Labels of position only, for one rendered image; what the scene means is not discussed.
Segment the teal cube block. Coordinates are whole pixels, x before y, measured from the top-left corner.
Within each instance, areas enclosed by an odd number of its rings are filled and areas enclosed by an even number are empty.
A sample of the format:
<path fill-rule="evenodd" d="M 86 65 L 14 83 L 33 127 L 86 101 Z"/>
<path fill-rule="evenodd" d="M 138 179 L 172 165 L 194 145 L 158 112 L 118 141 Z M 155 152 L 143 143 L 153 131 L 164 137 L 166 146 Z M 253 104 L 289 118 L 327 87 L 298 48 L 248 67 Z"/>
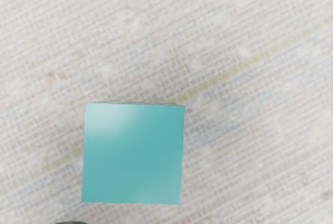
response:
<path fill-rule="evenodd" d="M 185 108 L 85 105 L 82 201 L 180 205 Z"/>

